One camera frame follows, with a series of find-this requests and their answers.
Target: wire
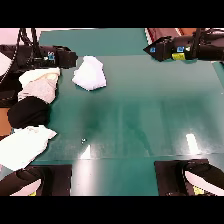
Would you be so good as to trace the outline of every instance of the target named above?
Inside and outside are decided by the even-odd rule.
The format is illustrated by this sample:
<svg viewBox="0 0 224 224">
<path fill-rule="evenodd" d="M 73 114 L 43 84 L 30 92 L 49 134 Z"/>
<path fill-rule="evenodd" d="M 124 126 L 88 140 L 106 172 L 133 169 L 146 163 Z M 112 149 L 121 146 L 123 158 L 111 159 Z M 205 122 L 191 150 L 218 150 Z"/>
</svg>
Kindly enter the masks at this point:
<svg viewBox="0 0 224 224">
<path fill-rule="evenodd" d="M 21 32 L 22 32 L 22 28 L 19 29 L 19 33 L 18 33 L 18 37 L 17 37 L 17 43 L 16 43 L 16 49 L 14 51 L 14 55 L 13 55 L 12 61 L 11 61 L 10 65 L 9 65 L 9 68 L 7 69 L 5 74 L 3 75 L 3 78 L 0 81 L 0 85 L 2 84 L 4 79 L 8 76 L 9 71 L 10 71 L 10 69 L 12 68 L 12 66 L 13 66 L 13 64 L 15 62 L 16 56 L 18 54 L 18 48 L 19 48 L 19 41 L 20 41 L 20 37 L 21 37 Z"/>
</svg>

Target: black cloth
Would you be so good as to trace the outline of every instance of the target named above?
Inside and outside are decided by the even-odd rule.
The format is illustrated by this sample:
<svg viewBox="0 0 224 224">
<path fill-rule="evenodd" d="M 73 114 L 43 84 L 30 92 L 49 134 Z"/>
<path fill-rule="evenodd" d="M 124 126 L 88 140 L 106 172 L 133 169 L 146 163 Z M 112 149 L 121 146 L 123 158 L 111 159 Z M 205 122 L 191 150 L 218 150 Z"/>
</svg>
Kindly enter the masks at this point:
<svg viewBox="0 0 224 224">
<path fill-rule="evenodd" d="M 9 123 L 13 128 L 46 125 L 48 123 L 49 104 L 29 96 L 16 103 L 8 111 Z"/>
</svg>

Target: green table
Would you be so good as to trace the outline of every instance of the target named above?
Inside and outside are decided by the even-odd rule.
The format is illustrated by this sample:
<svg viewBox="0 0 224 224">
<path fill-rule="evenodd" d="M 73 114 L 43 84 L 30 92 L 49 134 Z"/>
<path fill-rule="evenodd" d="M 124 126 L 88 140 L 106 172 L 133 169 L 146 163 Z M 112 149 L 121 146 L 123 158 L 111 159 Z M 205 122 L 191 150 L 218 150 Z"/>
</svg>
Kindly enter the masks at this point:
<svg viewBox="0 0 224 224">
<path fill-rule="evenodd" d="M 85 55 L 104 64 L 107 87 L 90 92 L 71 81 L 77 68 L 63 70 L 48 125 L 58 135 L 33 162 L 73 164 L 72 195 L 158 195 L 156 160 L 224 169 L 218 63 L 157 62 L 142 50 L 143 28 L 44 32 L 40 44 L 76 51 L 77 68 Z"/>
</svg>

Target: yellow label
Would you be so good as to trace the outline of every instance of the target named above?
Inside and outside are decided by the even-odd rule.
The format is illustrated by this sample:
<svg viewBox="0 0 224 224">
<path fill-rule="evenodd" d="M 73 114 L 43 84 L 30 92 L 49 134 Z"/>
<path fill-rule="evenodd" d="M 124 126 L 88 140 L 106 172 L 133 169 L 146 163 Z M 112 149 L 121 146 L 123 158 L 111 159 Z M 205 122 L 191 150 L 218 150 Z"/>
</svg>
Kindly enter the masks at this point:
<svg viewBox="0 0 224 224">
<path fill-rule="evenodd" d="M 36 193 L 36 191 L 34 191 L 32 194 L 30 194 L 29 196 L 36 196 L 37 195 L 37 193 Z"/>
<path fill-rule="evenodd" d="M 172 54 L 174 60 L 185 60 L 184 53 L 174 53 Z"/>
<path fill-rule="evenodd" d="M 205 193 L 205 191 L 202 190 L 201 188 L 198 188 L 196 186 L 193 186 L 193 188 L 194 188 L 195 195 L 199 195 L 199 194 L 204 194 Z"/>
</svg>

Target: pile of cloth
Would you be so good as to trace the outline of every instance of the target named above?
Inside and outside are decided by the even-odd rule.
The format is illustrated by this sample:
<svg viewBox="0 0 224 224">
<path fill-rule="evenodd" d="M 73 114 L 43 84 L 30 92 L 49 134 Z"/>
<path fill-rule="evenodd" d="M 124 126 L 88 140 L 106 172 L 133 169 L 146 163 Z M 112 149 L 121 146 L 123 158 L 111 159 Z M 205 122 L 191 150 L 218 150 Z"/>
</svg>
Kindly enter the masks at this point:
<svg viewBox="0 0 224 224">
<path fill-rule="evenodd" d="M 45 126 L 59 76 L 59 68 L 30 70 L 20 76 L 23 89 L 18 103 L 8 111 L 14 133 L 0 141 L 1 165 L 13 171 L 25 168 L 57 134 Z"/>
</svg>

